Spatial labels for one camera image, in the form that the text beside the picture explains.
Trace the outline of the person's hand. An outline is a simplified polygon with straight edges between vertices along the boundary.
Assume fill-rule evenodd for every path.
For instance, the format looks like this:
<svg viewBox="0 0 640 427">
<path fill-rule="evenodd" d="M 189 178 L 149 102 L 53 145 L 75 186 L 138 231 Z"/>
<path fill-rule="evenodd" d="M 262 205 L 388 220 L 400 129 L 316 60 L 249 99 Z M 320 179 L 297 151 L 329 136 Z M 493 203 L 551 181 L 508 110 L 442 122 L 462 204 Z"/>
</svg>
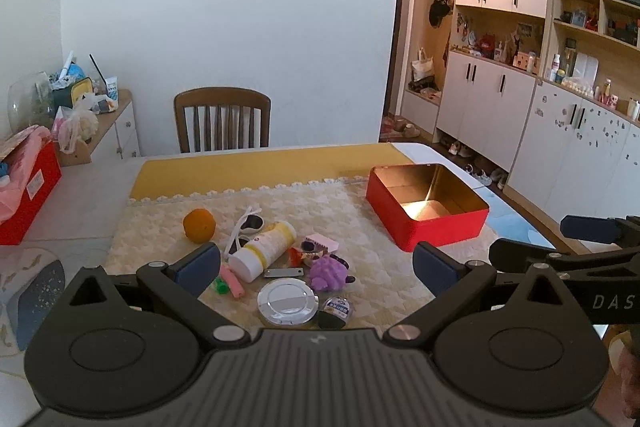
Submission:
<svg viewBox="0 0 640 427">
<path fill-rule="evenodd" d="M 608 357 L 620 379 L 620 396 L 626 418 L 639 419 L 639 355 L 632 350 L 631 332 L 617 332 L 608 344 Z"/>
</svg>

